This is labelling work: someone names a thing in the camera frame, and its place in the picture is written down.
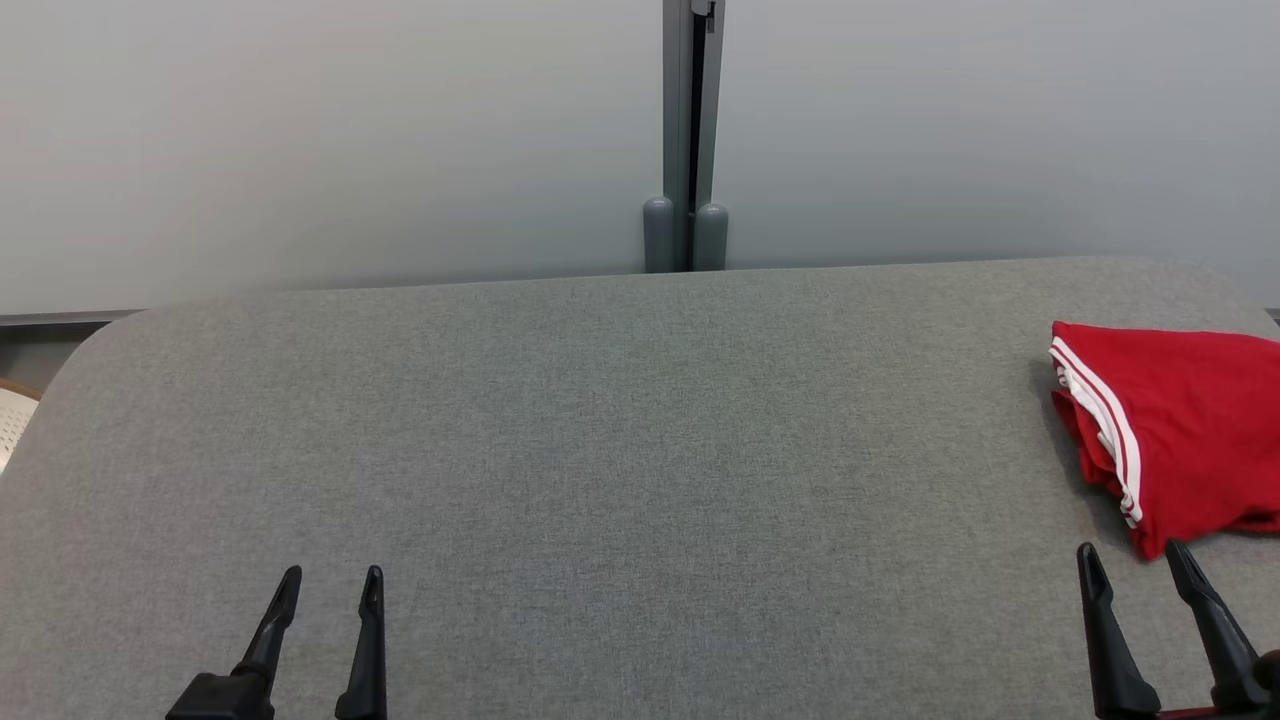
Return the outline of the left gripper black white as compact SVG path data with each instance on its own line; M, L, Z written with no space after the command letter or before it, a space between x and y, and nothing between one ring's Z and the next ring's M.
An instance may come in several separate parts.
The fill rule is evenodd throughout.
M200 673L165 719L274 719L270 701L285 632L294 619L302 568L285 569L250 644L232 675ZM384 575L367 569L357 614L358 638L335 719L388 719Z

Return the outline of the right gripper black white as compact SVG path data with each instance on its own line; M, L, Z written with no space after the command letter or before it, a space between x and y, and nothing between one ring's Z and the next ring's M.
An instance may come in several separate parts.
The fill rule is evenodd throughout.
M1192 610L1212 673L1213 705L1161 711L1114 614L1114 588L1096 547L1076 548L1082 616L1097 719L1277 719L1277 651L1257 653L1188 546L1169 539L1165 557Z

